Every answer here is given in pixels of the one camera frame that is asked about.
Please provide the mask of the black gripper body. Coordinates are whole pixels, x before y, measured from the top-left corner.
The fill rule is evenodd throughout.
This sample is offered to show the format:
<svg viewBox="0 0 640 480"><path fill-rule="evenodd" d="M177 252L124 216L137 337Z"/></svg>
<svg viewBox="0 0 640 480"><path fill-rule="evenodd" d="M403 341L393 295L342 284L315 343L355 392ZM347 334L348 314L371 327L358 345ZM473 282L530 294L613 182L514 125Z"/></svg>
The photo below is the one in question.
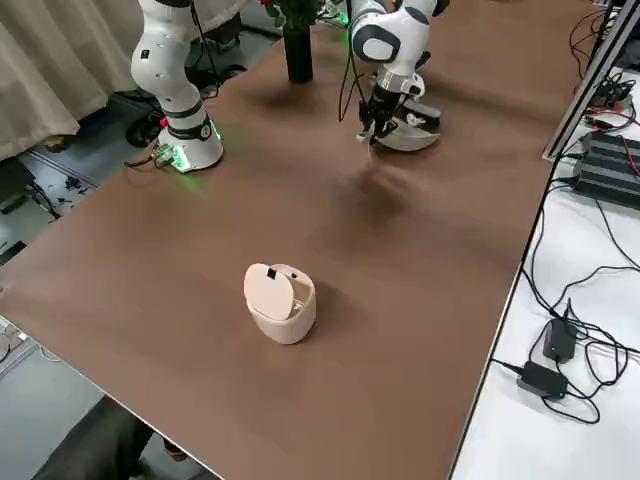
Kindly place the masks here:
<svg viewBox="0 0 640 480"><path fill-rule="evenodd" d="M391 118L401 102L402 93L392 92L375 85L370 96L372 118Z"/></svg>

